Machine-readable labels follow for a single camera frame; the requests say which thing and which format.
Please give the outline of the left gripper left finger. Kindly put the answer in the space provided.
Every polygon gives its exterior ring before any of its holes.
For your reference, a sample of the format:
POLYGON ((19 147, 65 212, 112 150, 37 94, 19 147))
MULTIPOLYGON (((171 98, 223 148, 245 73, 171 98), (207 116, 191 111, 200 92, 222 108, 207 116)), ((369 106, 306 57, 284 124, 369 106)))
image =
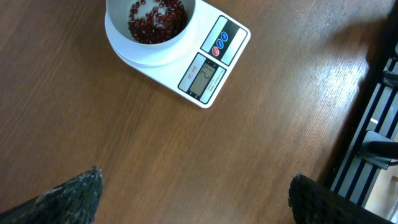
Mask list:
POLYGON ((1 223, 93 223, 104 190, 97 167, 1 213, 1 223))

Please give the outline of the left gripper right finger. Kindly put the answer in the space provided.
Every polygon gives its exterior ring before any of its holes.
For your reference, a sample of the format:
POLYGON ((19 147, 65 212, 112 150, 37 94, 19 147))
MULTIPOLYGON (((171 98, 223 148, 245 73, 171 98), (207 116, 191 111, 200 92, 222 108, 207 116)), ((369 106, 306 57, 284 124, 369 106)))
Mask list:
POLYGON ((290 183, 289 207, 297 224, 391 224, 303 174, 290 183))

